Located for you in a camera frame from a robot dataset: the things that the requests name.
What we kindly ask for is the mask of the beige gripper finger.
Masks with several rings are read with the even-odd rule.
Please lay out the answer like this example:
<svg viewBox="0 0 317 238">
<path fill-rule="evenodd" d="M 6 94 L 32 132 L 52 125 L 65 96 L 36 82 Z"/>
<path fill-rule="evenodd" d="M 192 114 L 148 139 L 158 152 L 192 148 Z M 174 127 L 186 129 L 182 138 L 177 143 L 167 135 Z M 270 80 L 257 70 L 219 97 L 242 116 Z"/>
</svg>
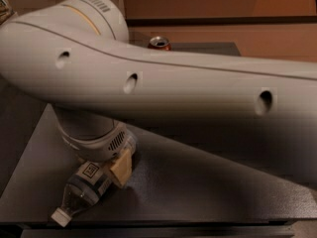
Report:
<svg viewBox="0 0 317 238">
<path fill-rule="evenodd" d="M 124 149 L 121 154 L 111 162 L 109 171 L 113 183 L 122 188 L 132 175 L 132 154 Z"/>
</svg>

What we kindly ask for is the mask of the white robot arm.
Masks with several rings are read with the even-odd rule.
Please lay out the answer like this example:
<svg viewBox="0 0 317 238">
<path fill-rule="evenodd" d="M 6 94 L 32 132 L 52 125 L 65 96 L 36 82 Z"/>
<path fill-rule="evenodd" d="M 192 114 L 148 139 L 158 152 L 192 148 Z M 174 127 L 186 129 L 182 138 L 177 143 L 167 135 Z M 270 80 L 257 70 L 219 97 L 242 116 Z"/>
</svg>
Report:
<svg viewBox="0 0 317 238">
<path fill-rule="evenodd" d="M 317 186 L 317 64 L 134 46 L 111 0 L 8 20 L 1 73 L 69 111 L 113 118 Z"/>
</svg>

